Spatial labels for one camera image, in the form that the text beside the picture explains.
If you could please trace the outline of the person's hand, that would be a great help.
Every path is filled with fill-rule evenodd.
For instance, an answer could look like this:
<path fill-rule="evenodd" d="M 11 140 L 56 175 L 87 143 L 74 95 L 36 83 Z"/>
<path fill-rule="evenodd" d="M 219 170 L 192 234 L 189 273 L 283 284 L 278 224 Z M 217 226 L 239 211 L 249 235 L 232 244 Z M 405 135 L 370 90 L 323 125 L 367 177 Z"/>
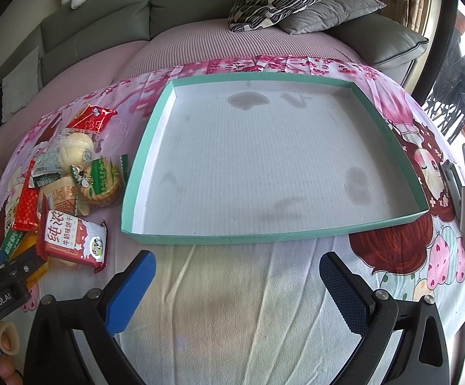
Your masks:
<path fill-rule="evenodd" d="M 20 351 L 20 337 L 15 324 L 0 321 L 0 378 L 8 385 L 22 384 L 23 378 L 17 371 L 14 357 Z"/>

